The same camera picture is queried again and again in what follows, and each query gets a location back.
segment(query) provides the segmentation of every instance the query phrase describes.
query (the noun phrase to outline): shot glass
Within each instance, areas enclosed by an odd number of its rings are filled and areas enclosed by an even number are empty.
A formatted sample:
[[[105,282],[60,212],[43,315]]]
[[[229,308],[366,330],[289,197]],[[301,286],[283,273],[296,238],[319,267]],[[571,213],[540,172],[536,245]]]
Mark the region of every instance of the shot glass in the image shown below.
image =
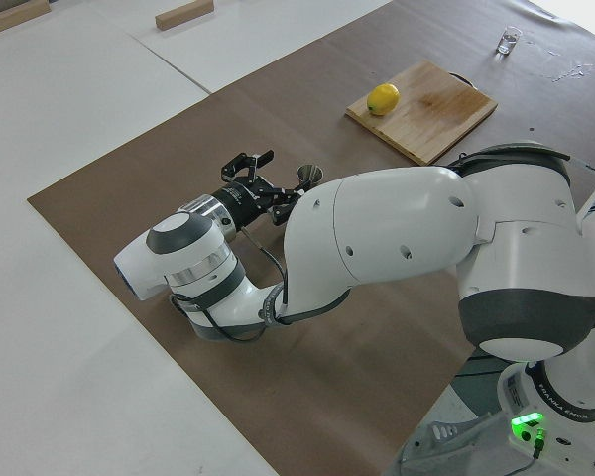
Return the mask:
[[[505,28],[503,36],[500,37],[500,42],[498,42],[498,46],[496,47],[498,53],[501,55],[508,55],[511,53],[522,33],[523,32],[516,27]]]

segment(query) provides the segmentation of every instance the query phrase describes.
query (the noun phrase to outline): brown table mat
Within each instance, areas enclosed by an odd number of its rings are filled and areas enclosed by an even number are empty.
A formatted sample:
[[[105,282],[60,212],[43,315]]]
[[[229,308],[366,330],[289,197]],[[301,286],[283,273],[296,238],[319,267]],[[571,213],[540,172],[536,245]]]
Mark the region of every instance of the brown table mat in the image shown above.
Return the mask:
[[[494,48],[508,23],[525,35],[501,59]],[[196,338],[165,296],[134,300],[112,258],[179,205],[221,187],[219,167],[241,151],[274,149],[262,172],[281,186],[296,183],[303,163],[320,164],[326,180],[411,166],[344,111],[422,59],[499,102],[439,163],[534,139],[595,165],[595,37],[528,2],[396,0],[30,198],[282,475],[369,475],[389,465],[471,351],[453,278],[435,273],[356,289],[327,315],[237,346]],[[579,204],[595,178],[570,174]],[[263,218],[251,230],[282,254],[281,228]],[[245,240],[232,245],[254,283],[278,280]]]

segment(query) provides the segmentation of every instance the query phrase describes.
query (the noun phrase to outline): yellow lemon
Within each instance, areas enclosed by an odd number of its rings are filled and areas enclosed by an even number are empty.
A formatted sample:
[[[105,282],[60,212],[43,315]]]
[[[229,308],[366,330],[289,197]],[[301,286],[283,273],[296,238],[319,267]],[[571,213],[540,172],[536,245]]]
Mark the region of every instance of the yellow lemon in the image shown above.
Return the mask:
[[[380,84],[368,94],[366,105],[371,114],[383,116],[392,111],[399,102],[399,91],[390,83]]]

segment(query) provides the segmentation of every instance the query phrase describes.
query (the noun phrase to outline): wooden cutting board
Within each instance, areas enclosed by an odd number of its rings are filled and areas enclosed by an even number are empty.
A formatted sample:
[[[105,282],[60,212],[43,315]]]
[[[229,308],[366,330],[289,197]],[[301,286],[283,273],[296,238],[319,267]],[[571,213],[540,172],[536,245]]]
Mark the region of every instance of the wooden cutting board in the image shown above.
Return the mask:
[[[373,116],[368,93],[346,114],[422,166],[431,164],[489,116],[498,103],[449,72],[422,61],[389,81],[399,104],[385,116]]]

